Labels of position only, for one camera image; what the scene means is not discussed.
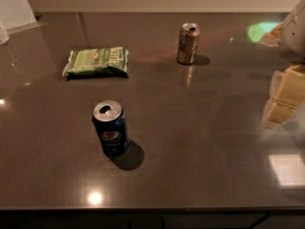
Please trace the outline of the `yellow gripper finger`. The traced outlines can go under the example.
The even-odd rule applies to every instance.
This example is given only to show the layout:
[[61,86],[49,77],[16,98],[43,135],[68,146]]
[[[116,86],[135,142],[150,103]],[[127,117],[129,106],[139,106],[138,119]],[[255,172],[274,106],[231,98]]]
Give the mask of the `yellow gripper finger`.
[[269,129],[276,129],[284,125],[295,113],[294,108],[290,108],[273,99],[266,102],[261,118],[261,124]]

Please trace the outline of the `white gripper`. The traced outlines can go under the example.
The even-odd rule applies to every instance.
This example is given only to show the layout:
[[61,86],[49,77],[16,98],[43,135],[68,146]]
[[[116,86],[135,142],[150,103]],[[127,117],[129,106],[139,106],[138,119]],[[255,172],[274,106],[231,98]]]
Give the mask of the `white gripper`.
[[283,21],[278,48],[283,58],[299,64],[274,72],[270,97],[299,106],[305,101],[305,0],[300,0]]

